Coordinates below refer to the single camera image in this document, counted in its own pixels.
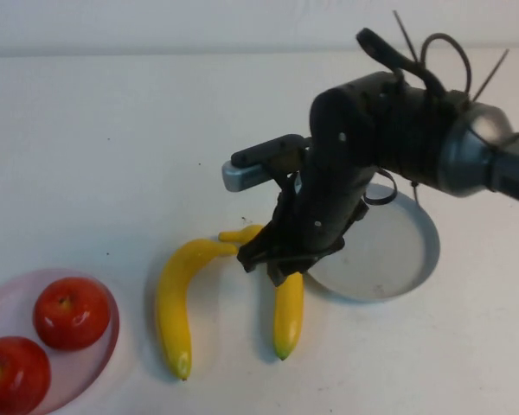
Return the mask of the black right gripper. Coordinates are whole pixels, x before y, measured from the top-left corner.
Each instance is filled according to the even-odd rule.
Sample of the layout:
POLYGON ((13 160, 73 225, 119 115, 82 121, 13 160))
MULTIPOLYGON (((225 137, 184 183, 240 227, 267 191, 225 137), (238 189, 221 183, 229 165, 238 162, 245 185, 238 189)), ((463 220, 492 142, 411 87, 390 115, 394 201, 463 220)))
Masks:
POLYGON ((264 230, 239 248, 244 271, 268 263, 267 275, 280 287, 294 271, 308 271, 342 249, 343 233, 371 179, 370 172, 352 172, 304 178, 299 192, 289 185, 264 230))

